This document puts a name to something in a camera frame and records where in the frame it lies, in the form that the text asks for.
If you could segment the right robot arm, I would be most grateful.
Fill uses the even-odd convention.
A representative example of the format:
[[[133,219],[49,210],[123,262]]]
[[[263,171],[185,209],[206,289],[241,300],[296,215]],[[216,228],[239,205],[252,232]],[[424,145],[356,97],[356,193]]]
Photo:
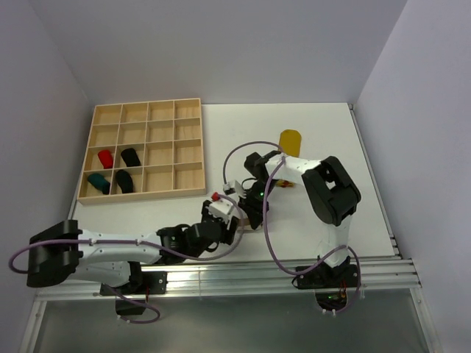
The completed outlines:
[[[352,265],[348,246],[350,224],[361,201],[360,190],[339,159],[306,160],[271,151],[264,156],[254,152],[244,167],[255,178],[252,187],[239,198],[238,206],[247,214],[249,225],[263,228],[269,253],[279,269],[292,276],[318,272],[322,284],[333,287]],[[285,180],[304,187],[314,214],[327,227],[328,236],[321,242],[318,260],[312,266],[292,271],[278,260],[268,233],[268,196],[276,181]]]

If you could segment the yellow cartoon sock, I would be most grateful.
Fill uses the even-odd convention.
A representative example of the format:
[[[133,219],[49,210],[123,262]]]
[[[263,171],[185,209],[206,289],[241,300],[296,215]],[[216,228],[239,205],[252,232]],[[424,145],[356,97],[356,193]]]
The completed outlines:
[[[299,157],[302,137],[297,130],[285,129],[280,133],[279,145],[291,157]]]

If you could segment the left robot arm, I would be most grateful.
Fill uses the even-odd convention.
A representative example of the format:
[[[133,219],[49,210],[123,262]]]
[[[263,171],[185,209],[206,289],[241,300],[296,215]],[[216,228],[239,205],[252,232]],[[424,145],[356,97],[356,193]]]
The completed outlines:
[[[31,237],[26,283],[47,288],[69,278],[99,282],[125,293],[142,288],[142,265],[176,265],[202,260],[219,245],[232,246],[239,220],[212,215],[193,225],[178,224],[139,235],[81,230],[61,221]]]

